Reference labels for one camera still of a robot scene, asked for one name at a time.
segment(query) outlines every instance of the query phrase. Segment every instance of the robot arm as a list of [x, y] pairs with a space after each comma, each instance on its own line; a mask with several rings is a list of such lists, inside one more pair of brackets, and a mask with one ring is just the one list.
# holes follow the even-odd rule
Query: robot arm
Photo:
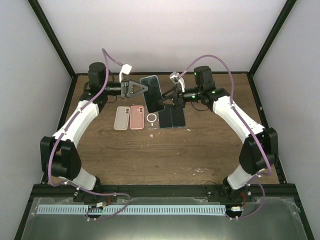
[[[71, 181], [87, 190], [99, 187], [100, 180], [82, 168], [77, 146], [83, 133], [102, 111], [108, 101], [108, 96], [132, 98], [148, 90], [147, 86], [138, 82], [122, 79], [122, 74], [130, 73], [131, 66], [128, 67], [128, 64], [125, 64], [122, 68], [124, 70], [121, 70], [120, 73], [121, 82], [108, 82], [104, 91], [88, 104], [101, 90], [106, 79], [106, 67], [103, 63], [95, 62], [89, 66], [89, 89], [86, 89], [81, 95], [76, 110], [52, 137], [45, 136], [40, 142], [41, 165], [44, 173], [48, 172], [50, 155], [55, 142], [58, 141], [58, 147], [52, 159], [52, 176]], [[141, 87], [141, 90], [134, 92], [134, 86]]]
[[253, 177], [257, 174], [259, 176], [259, 173], [267, 168], [256, 141], [232, 107], [236, 109], [257, 137], [269, 164], [273, 165], [278, 160], [277, 132], [273, 128], [266, 129], [261, 124], [255, 122], [234, 102], [231, 105], [229, 93], [221, 87], [216, 88], [212, 71], [208, 66], [200, 66], [194, 69], [195, 83], [197, 86], [192, 88], [181, 86], [182, 83], [178, 81], [179, 74], [174, 72], [170, 77], [174, 78], [171, 80], [176, 85], [164, 93], [163, 99], [159, 101], [161, 105], [171, 108], [184, 108], [186, 102], [200, 101], [212, 112], [224, 119], [243, 143], [239, 156], [240, 165], [232, 174], [223, 180], [224, 193], [227, 196], [230, 195], [232, 191], [244, 187]]

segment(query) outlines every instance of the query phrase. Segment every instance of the black frame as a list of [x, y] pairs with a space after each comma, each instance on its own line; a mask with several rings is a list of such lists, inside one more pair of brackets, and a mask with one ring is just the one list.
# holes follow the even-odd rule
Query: black frame
[[[255, 85], [254, 75], [258, 67], [262, 63], [274, 39], [276, 38], [278, 32], [280, 31], [282, 25], [284, 24], [291, 9], [294, 7], [296, 1], [297, 0], [286, 1], [269, 35], [267, 36], [259, 54], [257, 55], [250, 71], [249, 72], [247, 71], [233, 72], [234, 74], [241, 73], [241, 74], [247, 75], [261, 123], [266, 128], [268, 128], [269, 125], [268, 125], [267, 118], [259, 98], [256, 85]], [[70, 87], [69, 87], [66, 101], [64, 103], [61, 117], [58, 123], [57, 129], [60, 129], [66, 121], [72, 96], [78, 80], [78, 76], [87, 75], [87, 73], [75, 73], [62, 46], [59, 43], [58, 38], [56, 37], [53, 29], [51, 28], [50, 23], [46, 18], [45, 13], [43, 12], [38, 0], [28, 0], [28, 2], [32, 7], [35, 15], [40, 21], [43, 29], [45, 30], [47, 36], [49, 37], [52, 45], [54, 46], [57, 54], [59, 55], [62, 63], [64, 64], [66, 70], [68, 71], [71, 77]], [[161, 74], [170, 74], [170, 73], [171, 72], [136, 72], [131, 74], [161, 75]], [[224, 72], [224, 71], [212, 72], [212, 73], [227, 74], [227, 72]], [[301, 204], [299, 194], [297, 192], [295, 184], [287, 183], [286, 176], [284, 174], [280, 161], [277, 164], [275, 164], [275, 169], [276, 169], [277, 177], [279, 180], [279, 184], [263, 184], [266, 196], [267, 197], [293, 197], [295, 204], [297, 205], [298, 208], [300, 208], [299, 215], [303, 223], [305, 233], [308, 239], [314, 240], [315, 238], [312, 234], [308, 219], [306, 217], [304, 208]], [[41, 182], [42, 184], [35, 184], [32, 188], [30, 198], [26, 205], [25, 211], [22, 216], [22, 220], [20, 222], [19, 228], [15, 236], [16, 240], [21, 239], [23, 235], [24, 228], [25, 228], [27, 218], [28, 218], [34, 198], [45, 198], [45, 197], [73, 198], [75, 196], [74, 194], [76, 190], [72, 186], [52, 187], [50, 185], [47, 185], [46, 183], [48, 182], [48, 176], [46, 174], [43, 175]], [[229, 201], [224, 201], [223, 199], [221, 199], [221, 197], [209, 194], [221, 188], [222, 185], [219, 185], [219, 184], [217, 185], [102, 185], [101, 187], [105, 192], [123, 192], [123, 193], [130, 194], [132, 197], [159, 197], [159, 198], [161, 197], [208, 197], [208, 201], [211, 201], [211, 202], [220, 202], [221, 204], [226, 204], [226, 205], [231, 204]], [[253, 197], [260, 197], [262, 195], [261, 189], [259, 186], [251, 185], [248, 188], [251, 191]]]

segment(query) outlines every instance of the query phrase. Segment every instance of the wire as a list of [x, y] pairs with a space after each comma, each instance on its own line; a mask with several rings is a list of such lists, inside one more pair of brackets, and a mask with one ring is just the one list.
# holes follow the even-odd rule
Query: wire
[[105, 50], [104, 48], [103, 48], [103, 50], [104, 50], [104, 54], [105, 54], [112, 62], [114, 62], [115, 64], [118, 64], [120, 67], [123, 66], [123, 64], [122, 64], [121, 62], [114, 60], [114, 59], [106, 52], [106, 50]]
[[114, 101], [107, 101], [106, 103], [107, 103], [107, 104], [113, 104], [113, 103], [115, 103], [115, 102], [118, 100], [118, 96], [113, 96], [113, 97], [115, 97], [115, 100], [114, 100]]
[[206, 110], [198, 109], [198, 108], [195, 107], [195, 105], [194, 105], [193, 102], [191, 102], [191, 106], [192, 106], [195, 110], [197, 110], [197, 111], [199, 111], [199, 112], [205, 112], [205, 111], [208, 111], [208, 110], [209, 110], [209, 108], [207, 108]]
[[115, 81], [115, 76], [114, 76], [114, 73], [112, 71], [110, 71], [110, 69], [109, 69], [109, 74], [112, 78], [112, 83], [113, 83]]
[[204, 185], [206, 185], [207, 183], [212, 183], [212, 184], [218, 185], [218, 183], [216, 183], [214, 181], [207, 181]]
[[[104, 56], [104, 60], [105, 60], [105, 67], [106, 67], [106, 73], [109, 73], [109, 64], [108, 64], [108, 54], [106, 52], [106, 50], [103, 48], [102, 49], [102, 52], [103, 52], [103, 56]], [[109, 74], [106, 74], [105, 75], [105, 80], [104, 80], [104, 84], [102, 86], [102, 88], [100, 89], [100, 91], [93, 97], [91, 98], [85, 105], [83, 105], [81, 108], [80, 108], [80, 111], [77, 111], [73, 117], [70, 119], [70, 121], [68, 122], [68, 124], [65, 126], [64, 128], [64, 132], [66, 133], [69, 129], [69, 127], [71, 126], [71, 124], [74, 122], [74, 120], [76, 119], [76, 117], [90, 104], [92, 103], [95, 99], [97, 99], [97, 97], [99, 97], [99, 95], [105, 90], [106, 86], [107, 86], [107, 83], [108, 83], [108, 76]], [[117, 215], [118, 213], [120, 213], [121, 211], [123, 211], [130, 203], [130, 200], [131, 200], [131, 197], [129, 194], [127, 193], [119, 193], [119, 192], [115, 192], [115, 193], [98, 193], [98, 192], [93, 192], [93, 191], [90, 191], [90, 190], [87, 190], [83, 187], [80, 187], [80, 186], [77, 186], [76, 184], [74, 184], [73, 182], [69, 182], [69, 180], [64, 180], [64, 181], [61, 181], [59, 183], [54, 183], [53, 180], [52, 180], [52, 163], [53, 163], [53, 159], [54, 159], [54, 155], [56, 153], [56, 150], [58, 148], [58, 145], [59, 145], [59, 142], [61, 141], [62, 137], [65, 135], [65, 133], [61, 133], [60, 136], [58, 137], [58, 139], [55, 141], [53, 147], [52, 147], [52, 151], [50, 153], [50, 157], [49, 157], [49, 163], [48, 163], [48, 181], [49, 183], [53, 186], [53, 187], [57, 187], [59, 185], [61, 185], [62, 183], [65, 183], [65, 184], [70, 184], [74, 187], [76, 187], [77, 189], [80, 189], [84, 192], [87, 192], [89, 194], [92, 194], [92, 195], [97, 195], [97, 196], [126, 196], [128, 197], [128, 203], [123, 207], [121, 208], [119, 211], [115, 212], [114, 214], [112, 215], [109, 215], [107, 217], [103, 217], [102, 219], [107, 219], [107, 218], [111, 218], [115, 215]]]
[[240, 193], [240, 195], [242, 196], [242, 198], [243, 198], [243, 207], [245, 207], [245, 204], [246, 204], [246, 195], [243, 193], [243, 192], [241, 192]]
[[[113, 214], [111, 214], [111, 215], [108, 215], [108, 216], [105, 216], [105, 217], [99, 217], [99, 218], [97, 218], [96, 220], [104, 220], [104, 219], [109, 219], [109, 218], [112, 218], [112, 217], [116, 216], [118, 213], [121, 213], [123, 210], [125, 210], [125, 209], [128, 207], [128, 205], [129, 205], [129, 203], [130, 203], [130, 201], [131, 201], [131, 197], [130, 197], [130, 195], [127, 194], [127, 193], [122, 193], [122, 192], [98, 193], [98, 192], [90, 191], [90, 190], [85, 189], [85, 188], [83, 188], [83, 187], [79, 187], [79, 186], [77, 186], [76, 184], [74, 184], [73, 182], [70, 182], [69, 184], [72, 185], [72, 186], [74, 186], [75, 188], [79, 188], [80, 190], [82, 190], [82, 191], [84, 191], [84, 192], [86, 192], [86, 193], [92, 194], [92, 195], [97, 195], [97, 196], [109, 196], [109, 197], [111, 197], [111, 196], [125, 196], [125, 197], [128, 198], [128, 202], [127, 202], [120, 210], [116, 211], [115, 213], [113, 213]], [[88, 214], [89, 214], [92, 210], [94, 210], [94, 209], [99, 209], [99, 208], [98, 208], [98, 207], [94, 207], [94, 208], [92, 208], [92, 209], [90, 209], [89, 211], [86, 212], [86, 217], [87, 217], [88, 221], [90, 221], [90, 218], [89, 218]]]
[[267, 175], [267, 176], [270, 176], [271, 175], [271, 166], [270, 166], [270, 163], [268, 161], [268, 158], [266, 156], [266, 153], [264, 151], [264, 149], [262, 148], [261, 146], [261, 143], [259, 142], [257, 136], [254, 134], [254, 132], [252, 131], [252, 129], [249, 127], [249, 125], [246, 123], [246, 121], [242, 118], [242, 116], [238, 113], [238, 111], [236, 110], [235, 106], [234, 106], [234, 90], [235, 90], [235, 81], [234, 81], [234, 78], [231, 74], [231, 71], [230, 69], [228, 68], [228, 66], [225, 64], [225, 62], [220, 59], [219, 57], [215, 56], [215, 55], [211, 55], [211, 54], [206, 54], [206, 55], [203, 55], [203, 56], [200, 56], [198, 57], [196, 60], [194, 60], [181, 74], [180, 76], [178, 77], [179, 79], [182, 78], [183, 75], [186, 74], [186, 72], [192, 67], [192, 65], [194, 65], [197, 61], [199, 61], [200, 59], [203, 59], [203, 58], [206, 58], [206, 57], [209, 57], [209, 58], [214, 58], [214, 59], [217, 59], [220, 63], [223, 64], [223, 66], [225, 67], [225, 69], [227, 70], [228, 74], [229, 74], [229, 77], [230, 77], [230, 81], [231, 81], [231, 93], [230, 93], [230, 105], [231, 105], [231, 108], [233, 109], [233, 111], [235, 112], [235, 114], [239, 117], [239, 119], [241, 120], [241, 122], [245, 125], [245, 127], [249, 130], [250, 134], [252, 135], [254, 141], [256, 142], [260, 152], [261, 152], [261, 155], [264, 159], [264, 162], [266, 164], [266, 167], [268, 169], [268, 172], [267, 173], [259, 173], [261, 175]]
[[[262, 201], [261, 201], [261, 204], [260, 204], [260, 206], [259, 206], [256, 210], [254, 210], [253, 212], [251, 212], [251, 213], [249, 213], [249, 214], [247, 214], [247, 215], [245, 215], [245, 216], [242, 216], [242, 215], [241, 215], [240, 217], [238, 217], [238, 219], [245, 219], [245, 218], [248, 218], [248, 217], [252, 216], [253, 214], [256, 214], [257, 212], [260, 211], [260, 209], [263, 207], [263, 205], [264, 205], [264, 203], [265, 203], [266, 193], [265, 193], [264, 187], [263, 187], [260, 183], [258, 183], [258, 182], [255, 182], [255, 183], [259, 185], [259, 187], [261, 188], [261, 191], [262, 191]], [[236, 220], [235, 217], [232, 218], [232, 217], [230, 217], [228, 214], [225, 214], [225, 216], [226, 216], [227, 218], [231, 219], [231, 220], [232, 220], [232, 219], [233, 219], [233, 220]]]

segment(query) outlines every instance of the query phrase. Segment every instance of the clear phone case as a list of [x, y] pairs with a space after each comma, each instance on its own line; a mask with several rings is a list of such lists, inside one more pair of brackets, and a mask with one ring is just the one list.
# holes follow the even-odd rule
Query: clear phone case
[[118, 106], [115, 113], [113, 128], [115, 130], [127, 130], [130, 116], [130, 107]]
[[147, 107], [144, 107], [144, 127], [146, 129], [159, 128], [159, 115], [158, 112], [149, 113]]

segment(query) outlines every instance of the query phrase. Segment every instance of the smartphone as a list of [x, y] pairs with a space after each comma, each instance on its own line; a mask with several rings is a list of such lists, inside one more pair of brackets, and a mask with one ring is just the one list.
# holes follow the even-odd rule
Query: smartphone
[[186, 126], [186, 119], [185, 119], [184, 109], [170, 107], [170, 111], [171, 111], [172, 126], [174, 128], [185, 127]]
[[170, 107], [166, 106], [163, 111], [158, 112], [158, 115], [159, 115], [159, 127], [161, 129], [172, 128]]
[[146, 76], [140, 79], [140, 83], [148, 87], [148, 91], [143, 93], [148, 112], [155, 113], [164, 110], [165, 107], [159, 104], [162, 94], [158, 77], [156, 75]]
[[130, 107], [130, 129], [143, 129], [145, 126], [145, 110], [144, 106]]
[[130, 107], [118, 106], [115, 113], [113, 128], [115, 130], [127, 130], [130, 116]]

